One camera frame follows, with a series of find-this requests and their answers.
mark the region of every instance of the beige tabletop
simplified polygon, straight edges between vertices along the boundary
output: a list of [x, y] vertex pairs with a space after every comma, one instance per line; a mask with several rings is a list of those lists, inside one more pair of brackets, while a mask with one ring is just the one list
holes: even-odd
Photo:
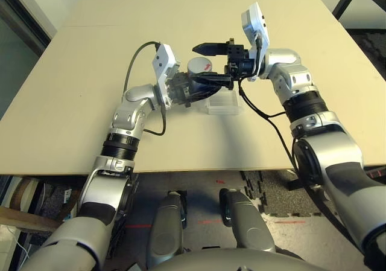
[[[149, 40], [167, 43], [185, 71], [199, 43], [234, 37], [248, 45], [241, 13], [255, 1], [271, 47], [300, 54], [365, 164], [386, 163], [386, 83], [320, 0], [81, 0], [0, 121], [0, 173], [86, 174], [100, 153], [135, 50]], [[153, 48], [140, 54], [130, 86], [155, 83], [153, 57]], [[221, 72], [226, 58], [211, 60]], [[244, 88], [262, 110], [282, 111], [270, 81]], [[287, 118], [274, 121], [289, 145]], [[162, 128], [159, 112], [146, 127]], [[273, 128], [246, 105], [237, 116], [173, 108], [165, 135], [144, 133], [135, 161], [136, 171], [290, 167]]]

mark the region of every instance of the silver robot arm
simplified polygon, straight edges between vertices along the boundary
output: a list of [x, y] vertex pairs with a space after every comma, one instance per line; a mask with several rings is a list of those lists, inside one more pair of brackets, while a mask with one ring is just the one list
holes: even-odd
[[171, 106], [165, 82], [176, 73], [179, 62], [170, 46], [159, 45], [153, 66], [155, 86], [146, 84], [123, 94], [83, 187], [77, 217], [65, 221], [22, 270], [101, 270], [114, 228], [128, 214], [136, 191], [134, 157], [145, 119], [151, 111]]
[[[268, 49], [267, 25], [257, 3], [242, 14], [242, 27], [252, 45], [249, 58], [261, 63], [258, 76], [271, 80], [291, 122], [300, 174], [310, 185], [323, 186], [362, 253], [378, 240], [385, 255], [386, 186], [365, 174], [361, 150], [327, 108], [300, 56], [290, 49]], [[256, 57], [258, 38], [263, 42]]]

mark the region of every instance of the clear plastic box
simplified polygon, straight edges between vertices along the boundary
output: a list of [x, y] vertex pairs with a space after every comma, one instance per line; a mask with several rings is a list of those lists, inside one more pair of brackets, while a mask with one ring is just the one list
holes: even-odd
[[243, 111], [241, 100], [235, 90], [221, 89], [206, 99], [209, 115], [238, 115]]

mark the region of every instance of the black cylinder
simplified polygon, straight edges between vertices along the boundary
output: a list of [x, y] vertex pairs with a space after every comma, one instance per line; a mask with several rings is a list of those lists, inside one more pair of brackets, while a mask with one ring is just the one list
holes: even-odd
[[103, 143], [101, 155], [133, 161], [139, 139], [118, 133], [109, 133]]
[[318, 91], [309, 91], [292, 97], [284, 102], [283, 107], [291, 123], [313, 113], [328, 111]]

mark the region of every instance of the red marking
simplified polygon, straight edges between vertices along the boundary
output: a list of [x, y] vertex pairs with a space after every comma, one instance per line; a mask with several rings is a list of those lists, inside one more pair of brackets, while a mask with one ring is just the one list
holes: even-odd
[[275, 224], [304, 224], [306, 221], [278, 221]]
[[151, 228], [151, 225], [149, 225], [149, 224], [144, 224], [144, 225], [126, 225], [125, 228], [127, 228], [127, 229]]
[[208, 225], [208, 224], [212, 224], [212, 223], [221, 223], [221, 219], [218, 218], [216, 220], [202, 220], [202, 221], [198, 221], [197, 223], [199, 225]]

